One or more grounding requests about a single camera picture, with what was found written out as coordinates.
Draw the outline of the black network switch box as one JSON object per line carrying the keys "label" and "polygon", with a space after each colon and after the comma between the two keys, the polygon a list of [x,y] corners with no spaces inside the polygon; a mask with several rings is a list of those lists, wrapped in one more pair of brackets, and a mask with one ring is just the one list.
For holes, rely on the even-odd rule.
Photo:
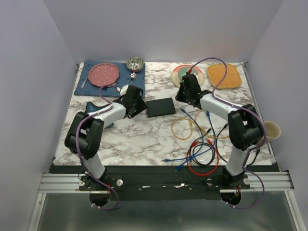
{"label": "black network switch box", "polygon": [[147,105],[147,116],[166,116],[175,114],[175,106],[172,98],[164,98],[158,100],[150,100],[146,102]]}

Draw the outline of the blue ethernet cable long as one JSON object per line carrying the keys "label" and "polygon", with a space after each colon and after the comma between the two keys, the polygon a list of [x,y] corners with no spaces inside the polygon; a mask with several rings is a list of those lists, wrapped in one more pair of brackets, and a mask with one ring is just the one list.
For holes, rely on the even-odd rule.
{"label": "blue ethernet cable long", "polygon": [[[188,155],[188,157],[185,158],[185,161],[184,161],[182,164],[180,164],[179,166],[176,167],[175,172],[180,171],[180,170],[182,169],[182,167],[184,166],[184,164],[189,165],[189,163],[190,163],[193,159],[195,159],[197,156],[200,156],[200,155],[202,155],[202,154],[204,154],[204,153],[206,153],[206,152],[208,152],[208,151],[214,149],[214,144],[212,144],[206,151],[200,152],[200,151],[202,150],[204,144],[205,144],[205,141],[204,141],[205,134],[202,132],[201,127],[199,126],[199,124],[196,122],[195,119],[193,119],[184,109],[181,108],[181,111],[182,111],[184,114],[186,114],[190,119],[192,119],[193,122],[197,125],[197,127],[199,128],[200,133],[201,133],[201,137],[200,137],[200,138],[202,139],[202,142],[200,143],[200,144],[201,144],[201,145],[200,145],[200,148],[196,151],[196,153],[195,153],[195,154],[192,154],[192,155]],[[212,121],[211,121],[211,118],[210,118],[210,113],[209,113],[208,111],[206,111],[205,114],[206,114],[206,117],[208,118],[210,127],[211,127],[211,129],[212,129],[212,131],[213,131],[213,134],[214,134],[214,143],[215,143],[215,142],[216,142],[216,135],[215,135],[214,128],[213,128],[213,125],[212,125]]]}

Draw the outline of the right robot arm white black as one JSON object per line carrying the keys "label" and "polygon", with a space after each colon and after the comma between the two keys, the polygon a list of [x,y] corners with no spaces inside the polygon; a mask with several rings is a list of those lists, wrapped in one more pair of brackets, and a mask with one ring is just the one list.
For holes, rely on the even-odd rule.
{"label": "right robot arm white black", "polygon": [[243,177],[251,151],[257,148],[257,142],[265,136],[263,122],[258,117],[255,107],[251,104],[232,104],[214,96],[209,90],[201,90],[194,74],[182,77],[175,99],[214,113],[228,122],[232,150],[222,171],[221,182],[224,187],[233,188]]}

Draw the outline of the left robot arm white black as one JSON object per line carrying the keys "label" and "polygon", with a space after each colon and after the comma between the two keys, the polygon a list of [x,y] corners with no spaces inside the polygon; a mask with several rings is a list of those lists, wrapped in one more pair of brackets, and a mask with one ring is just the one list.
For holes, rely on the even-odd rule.
{"label": "left robot arm white black", "polygon": [[118,120],[133,118],[147,108],[142,98],[143,89],[129,85],[124,92],[118,99],[93,112],[78,112],[64,141],[65,147],[78,155],[91,177],[91,186],[96,190],[102,190],[107,183],[105,166],[98,155],[103,130]]}

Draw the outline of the beige pink plate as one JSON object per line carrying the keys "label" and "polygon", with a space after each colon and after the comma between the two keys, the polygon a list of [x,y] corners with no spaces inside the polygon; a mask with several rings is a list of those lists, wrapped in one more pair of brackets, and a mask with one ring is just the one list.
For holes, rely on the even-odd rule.
{"label": "beige pink plate", "polygon": [[[171,80],[177,87],[180,87],[180,83],[182,82],[182,78],[178,76],[178,72],[182,67],[185,67],[185,66],[188,66],[191,68],[192,65],[188,65],[188,64],[179,65],[171,72]],[[203,85],[205,81],[204,73],[198,67],[194,67],[193,69],[195,69],[198,72],[197,80],[198,80],[199,85],[200,86]]]}

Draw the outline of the green bowl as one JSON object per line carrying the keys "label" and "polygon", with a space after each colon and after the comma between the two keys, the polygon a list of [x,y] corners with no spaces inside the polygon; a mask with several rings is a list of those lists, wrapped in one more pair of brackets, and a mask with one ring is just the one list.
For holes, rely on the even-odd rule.
{"label": "green bowl", "polygon": [[[188,66],[185,66],[185,67],[182,67],[179,72],[178,72],[178,76],[180,78],[182,78],[183,76],[185,76],[187,74],[187,72],[190,70],[190,67]],[[195,70],[195,69],[192,69],[192,72],[191,74],[194,74],[196,76],[198,76],[198,72]]]}

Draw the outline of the metal spoon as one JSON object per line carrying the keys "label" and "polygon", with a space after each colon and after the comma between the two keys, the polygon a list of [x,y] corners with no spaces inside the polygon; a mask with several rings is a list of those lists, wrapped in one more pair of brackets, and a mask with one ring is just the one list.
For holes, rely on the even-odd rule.
{"label": "metal spoon", "polygon": [[136,79],[136,73],[135,72],[132,72],[130,74],[130,85],[132,84],[132,82]]}

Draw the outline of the orange woven mat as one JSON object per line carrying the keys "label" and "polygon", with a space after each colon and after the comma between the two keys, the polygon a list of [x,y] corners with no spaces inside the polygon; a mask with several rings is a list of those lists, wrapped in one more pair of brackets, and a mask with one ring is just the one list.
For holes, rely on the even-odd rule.
{"label": "orange woven mat", "polygon": [[[217,84],[222,80],[225,71],[226,69],[224,64],[213,64],[207,68],[207,74],[213,87],[216,87]],[[238,88],[241,83],[242,79],[236,67],[234,65],[227,64],[227,75],[222,83],[218,86],[218,89],[235,89]]]}

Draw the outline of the floral patterned bowl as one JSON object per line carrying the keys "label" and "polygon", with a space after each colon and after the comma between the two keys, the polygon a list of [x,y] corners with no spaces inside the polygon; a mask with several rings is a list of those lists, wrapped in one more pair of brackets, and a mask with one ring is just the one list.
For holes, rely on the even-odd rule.
{"label": "floral patterned bowl", "polygon": [[131,72],[139,72],[145,66],[145,62],[141,57],[133,56],[126,60],[126,67]]}

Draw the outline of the pink dotted plate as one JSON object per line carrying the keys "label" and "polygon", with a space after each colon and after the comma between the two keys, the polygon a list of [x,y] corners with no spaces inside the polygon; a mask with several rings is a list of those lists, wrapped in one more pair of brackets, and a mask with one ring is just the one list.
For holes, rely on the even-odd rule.
{"label": "pink dotted plate", "polygon": [[113,85],[119,78],[119,69],[111,63],[100,63],[89,71],[90,83],[97,87]]}

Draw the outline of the blue star-shaped dish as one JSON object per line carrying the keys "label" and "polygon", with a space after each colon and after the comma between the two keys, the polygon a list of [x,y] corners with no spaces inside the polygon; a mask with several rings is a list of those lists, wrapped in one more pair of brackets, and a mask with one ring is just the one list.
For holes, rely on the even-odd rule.
{"label": "blue star-shaped dish", "polygon": [[[100,110],[105,110],[106,108],[108,109],[108,108],[110,108],[110,106],[109,106],[110,104],[108,103],[108,104],[106,104],[106,105],[104,105],[104,106],[97,106],[97,105],[95,105],[94,103],[92,103],[92,102],[87,102],[87,104],[86,104],[86,108],[85,108],[85,113],[86,114],[89,114],[90,115],[90,113],[95,113],[95,112],[97,112],[97,111],[100,111]],[[89,122],[86,122],[85,124],[90,124],[90,123],[92,123],[92,121],[94,120],[94,118],[90,118],[90,119],[88,119],[88,121]],[[110,123],[108,126],[106,126],[105,128],[111,128],[112,126],[114,125],[114,123]]]}

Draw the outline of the blue cloth placemat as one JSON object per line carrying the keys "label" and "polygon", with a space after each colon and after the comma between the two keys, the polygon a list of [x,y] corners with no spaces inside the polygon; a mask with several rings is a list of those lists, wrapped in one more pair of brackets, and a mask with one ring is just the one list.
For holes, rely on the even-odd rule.
{"label": "blue cloth placemat", "polygon": [[[100,63],[103,63],[103,62],[92,61],[92,60],[87,60],[84,62],[84,66],[81,69],[80,79],[77,83],[77,87],[75,89],[74,95],[76,96],[99,96],[98,94],[99,87],[92,85],[89,82],[89,80],[87,80],[84,87],[81,87],[81,86],[83,82],[85,81],[85,79],[88,77],[89,71],[95,65],[98,65]],[[119,70],[119,78],[115,82],[115,85],[119,88],[122,88],[126,84],[129,84],[131,71],[129,71],[126,64],[119,63],[119,62],[111,62],[111,64],[115,65]],[[136,79],[132,81],[132,85],[143,89],[144,91],[143,98],[145,96],[145,67],[146,65],[144,65],[141,71],[136,73]],[[101,94],[103,97],[110,97],[110,98],[120,97],[120,93],[117,92],[113,87],[102,89]]]}

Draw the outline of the cream printed mug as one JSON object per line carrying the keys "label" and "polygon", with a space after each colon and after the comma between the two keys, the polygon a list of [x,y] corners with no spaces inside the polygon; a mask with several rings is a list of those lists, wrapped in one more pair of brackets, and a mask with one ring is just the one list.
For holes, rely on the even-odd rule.
{"label": "cream printed mug", "polygon": [[275,140],[280,137],[281,135],[281,129],[280,127],[272,121],[264,121],[264,126],[267,133],[267,140]]}

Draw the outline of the black mounting base plate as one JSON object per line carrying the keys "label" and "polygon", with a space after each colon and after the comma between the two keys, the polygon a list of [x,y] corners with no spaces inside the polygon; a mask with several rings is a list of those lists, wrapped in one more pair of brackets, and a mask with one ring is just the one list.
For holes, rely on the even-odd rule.
{"label": "black mounting base plate", "polygon": [[[262,191],[265,192],[263,177],[260,172],[279,172],[276,166],[249,167],[248,172],[236,184],[227,185],[222,179],[223,166],[217,167],[183,167],[175,172],[173,166],[108,166],[103,175],[105,185],[92,179],[79,167],[52,167],[50,174],[77,174],[85,186],[91,186],[96,190],[107,190],[108,194],[87,194],[90,200],[106,201],[167,201],[186,199],[220,200],[230,198],[231,193],[220,193],[221,189],[235,189],[237,186],[249,188],[248,175],[257,177],[261,183]],[[184,183],[192,186],[192,189],[177,188],[170,186]]]}

